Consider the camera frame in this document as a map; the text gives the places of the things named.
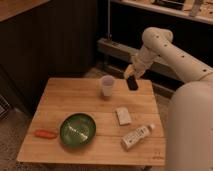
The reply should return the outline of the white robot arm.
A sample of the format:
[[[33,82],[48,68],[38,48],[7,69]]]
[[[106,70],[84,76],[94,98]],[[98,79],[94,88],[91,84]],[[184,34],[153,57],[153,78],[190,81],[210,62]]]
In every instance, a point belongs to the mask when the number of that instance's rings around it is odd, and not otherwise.
[[[173,94],[167,123],[165,171],[213,171],[213,67],[172,44],[168,29],[148,27],[124,72],[141,77],[157,57],[184,82]]]

